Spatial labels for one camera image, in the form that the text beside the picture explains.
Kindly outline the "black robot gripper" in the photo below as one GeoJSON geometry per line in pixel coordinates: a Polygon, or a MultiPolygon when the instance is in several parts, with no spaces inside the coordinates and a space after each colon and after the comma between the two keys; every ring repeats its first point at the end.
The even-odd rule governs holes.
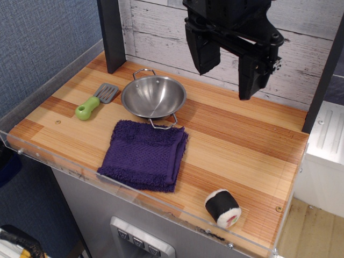
{"type": "Polygon", "coordinates": [[[200,75],[220,64],[220,48],[239,57],[239,99],[266,87],[281,67],[284,38],[267,17],[271,1],[183,1],[185,32],[200,75]]]}

